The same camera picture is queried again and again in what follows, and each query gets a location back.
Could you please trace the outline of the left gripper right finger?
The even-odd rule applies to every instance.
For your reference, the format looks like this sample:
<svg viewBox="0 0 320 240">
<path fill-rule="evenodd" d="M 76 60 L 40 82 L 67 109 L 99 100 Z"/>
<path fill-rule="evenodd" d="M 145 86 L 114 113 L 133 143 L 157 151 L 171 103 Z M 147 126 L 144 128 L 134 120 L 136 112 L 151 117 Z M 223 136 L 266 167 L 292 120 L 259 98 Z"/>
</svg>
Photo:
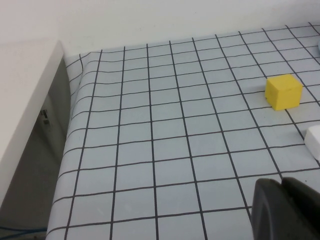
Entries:
<svg viewBox="0 0 320 240">
<path fill-rule="evenodd" d="M 282 187 L 297 209 L 303 230 L 308 230 L 314 240 L 319 240 L 320 193 L 293 177 L 283 178 Z"/>
</svg>

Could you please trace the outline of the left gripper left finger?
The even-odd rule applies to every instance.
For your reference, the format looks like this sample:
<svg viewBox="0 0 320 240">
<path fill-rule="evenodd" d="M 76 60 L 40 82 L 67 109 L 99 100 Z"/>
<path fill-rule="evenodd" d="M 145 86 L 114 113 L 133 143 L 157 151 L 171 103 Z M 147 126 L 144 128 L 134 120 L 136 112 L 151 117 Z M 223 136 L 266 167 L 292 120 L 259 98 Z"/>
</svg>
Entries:
<svg viewBox="0 0 320 240">
<path fill-rule="evenodd" d="M 268 178 L 256 181 L 251 225 L 255 240 L 300 238 L 298 209 L 279 182 Z"/>
</svg>

